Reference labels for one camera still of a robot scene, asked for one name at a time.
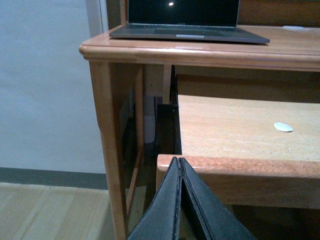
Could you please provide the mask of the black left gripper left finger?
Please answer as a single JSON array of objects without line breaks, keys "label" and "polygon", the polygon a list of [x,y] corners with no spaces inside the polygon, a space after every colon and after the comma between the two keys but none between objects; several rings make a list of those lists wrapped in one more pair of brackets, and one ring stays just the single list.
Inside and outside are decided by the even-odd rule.
[{"label": "black left gripper left finger", "polygon": [[180,233],[182,167],[174,157],[154,198],[129,240],[177,240]]}]

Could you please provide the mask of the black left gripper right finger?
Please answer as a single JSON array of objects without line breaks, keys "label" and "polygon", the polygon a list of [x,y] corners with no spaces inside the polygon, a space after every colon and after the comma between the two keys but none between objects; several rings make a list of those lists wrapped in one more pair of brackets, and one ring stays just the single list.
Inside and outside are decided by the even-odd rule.
[{"label": "black left gripper right finger", "polygon": [[255,240],[256,237],[227,210],[187,160],[181,167],[181,204],[197,240]]}]

